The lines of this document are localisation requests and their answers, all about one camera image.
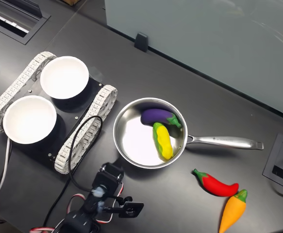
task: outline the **dark gray table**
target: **dark gray table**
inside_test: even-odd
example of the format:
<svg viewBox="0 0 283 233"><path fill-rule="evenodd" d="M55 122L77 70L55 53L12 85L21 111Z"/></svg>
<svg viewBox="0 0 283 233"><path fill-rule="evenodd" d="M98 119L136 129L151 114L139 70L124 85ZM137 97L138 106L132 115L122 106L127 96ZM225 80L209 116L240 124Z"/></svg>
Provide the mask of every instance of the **dark gray table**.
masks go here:
<svg viewBox="0 0 283 233"><path fill-rule="evenodd" d="M271 233L283 229L283 187L262 175L275 137L283 133L283 118L152 52L135 49L129 40L91 20L90 3L57 35L55 30L69 17L60 11L72 16L71 9L55 1L46 3L53 4L49 13L58 22L47 22L38 37L24 47L24 53L18 51L21 44L0 34L0 94L46 46L57 56L76 56L87 66L96 67L105 76L102 82L118 89L117 102L101 137L76 174L80 183L90 186L98 168L120 156L113 143L113 122L121 108L142 97L157 97L174 104L193 135L239 136L265 144L263 151L190 145L175 163L156 171L139 170L124 163L123 196L132 196L135 201L144 202L145 207L138 218L115 217L102 227L102 232L217 232L226 199L203 191L190 174L194 168L225 183L238 182L241 189L248 190L247 209L228 233ZM53 40L49 33L56 35ZM14 53L15 60L8 60ZM0 172L5 141L6 137L0 134ZM0 192L0 216L27 232L42 224L63 186L64 181L56 173L13 151ZM77 188L69 186L50 218L50 226L65 216L67 202L77 192Z"/></svg>

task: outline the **purple eggplant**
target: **purple eggplant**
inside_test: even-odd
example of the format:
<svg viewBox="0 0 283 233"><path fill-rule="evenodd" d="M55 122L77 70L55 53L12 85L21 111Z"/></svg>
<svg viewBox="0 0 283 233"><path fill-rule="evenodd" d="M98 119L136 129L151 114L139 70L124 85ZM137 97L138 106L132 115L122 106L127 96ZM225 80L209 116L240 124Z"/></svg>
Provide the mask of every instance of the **purple eggplant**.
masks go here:
<svg viewBox="0 0 283 233"><path fill-rule="evenodd" d="M181 124L178 122L178 119L175 114L158 108L151 108L145 110L141 114L141 123L148 125L155 122L165 123L168 125L176 125L178 128L181 128Z"/></svg>

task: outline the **white tank track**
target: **white tank track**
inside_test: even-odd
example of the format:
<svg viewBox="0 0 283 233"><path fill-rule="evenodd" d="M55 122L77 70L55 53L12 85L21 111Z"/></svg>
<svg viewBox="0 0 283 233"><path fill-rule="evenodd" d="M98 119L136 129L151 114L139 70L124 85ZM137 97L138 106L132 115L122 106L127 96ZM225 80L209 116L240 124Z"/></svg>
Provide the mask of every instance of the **white tank track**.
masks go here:
<svg viewBox="0 0 283 233"><path fill-rule="evenodd" d="M55 59L56 56L50 52L42 52L29 63L21 75L12 83L12 85L0 96L0 133L4 132L3 117L6 109L13 103L15 95L26 85L26 82L32 79L34 82L40 77L42 69L46 64ZM70 138L61 147L56 160L55 169L62 173L68 173L68 155L71 148L73 136L79 127L91 116L98 115L105 120L111 111L117 98L117 89L110 85L104 86L96 95L89 110L86 112L84 118L79 126L71 134ZM92 119L88 121L78 133L74 148L72 151L71 169L73 169L84 155L86 149L93 143L93 139L100 127L99 119Z"/></svg>
<svg viewBox="0 0 283 233"><path fill-rule="evenodd" d="M104 121L111 111L115 101L117 98L117 90L110 86L104 86L96 95L94 101L89 107L86 115L80 122L79 126L75 129L75 131L71 134L70 138L65 142L65 144L61 147L56 160L55 160L55 169L62 173L68 173L68 156L71 148L71 142L73 137L76 134L76 131L80 128L80 126L86 121L86 119L91 116L100 116ZM72 151L71 157L71 169L73 169L77 163L80 161L82 156L84 155L86 149L93 143L93 139L98 132L100 127L100 120L97 118L93 118L89 120L79 131Z"/></svg>

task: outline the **green carrot top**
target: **green carrot top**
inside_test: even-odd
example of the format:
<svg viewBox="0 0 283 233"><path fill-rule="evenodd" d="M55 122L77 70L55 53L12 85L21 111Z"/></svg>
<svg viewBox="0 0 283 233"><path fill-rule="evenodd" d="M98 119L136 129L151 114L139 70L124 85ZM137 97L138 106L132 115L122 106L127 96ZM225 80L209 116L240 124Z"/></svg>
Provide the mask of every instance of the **green carrot top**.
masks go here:
<svg viewBox="0 0 283 233"><path fill-rule="evenodd" d="M237 199L239 199L242 202L246 203L247 194L248 194L247 190L243 189L243 190L239 191L237 194L235 194L234 197L236 197Z"/></svg>

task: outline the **stainless steel pan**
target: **stainless steel pan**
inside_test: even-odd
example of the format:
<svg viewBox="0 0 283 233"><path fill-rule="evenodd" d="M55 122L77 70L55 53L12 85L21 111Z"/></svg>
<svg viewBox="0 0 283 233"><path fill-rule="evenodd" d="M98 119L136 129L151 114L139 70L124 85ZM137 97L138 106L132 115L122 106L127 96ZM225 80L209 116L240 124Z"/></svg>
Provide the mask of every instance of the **stainless steel pan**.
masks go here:
<svg viewBox="0 0 283 233"><path fill-rule="evenodd" d="M155 147L152 126L143 125L140 121L141 113L149 108L160 108L174 113L182 124L179 129L166 126L174 150L174 157L163 161ZM263 150L263 143L246 138L228 136L191 136L187 133L184 117L172 104L156 98L143 98L126 105L114 123L113 137L119 153L131 164L146 168L157 169L176 161L182 154L186 144L205 143L237 149Z"/></svg>

